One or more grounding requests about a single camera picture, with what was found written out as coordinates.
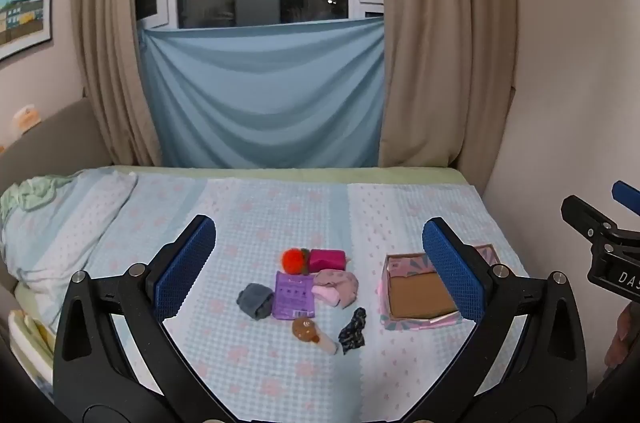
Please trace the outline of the person's right hand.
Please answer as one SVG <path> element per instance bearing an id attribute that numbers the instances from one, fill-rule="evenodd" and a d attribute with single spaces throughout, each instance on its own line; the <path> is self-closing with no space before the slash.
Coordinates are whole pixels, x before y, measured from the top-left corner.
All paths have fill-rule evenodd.
<path id="1" fill-rule="evenodd" d="M 632 324 L 631 306 L 632 304 L 629 303 L 617 319 L 616 332 L 604 358 L 604 364 L 608 371 L 616 369 L 628 356 L 628 335 Z"/>

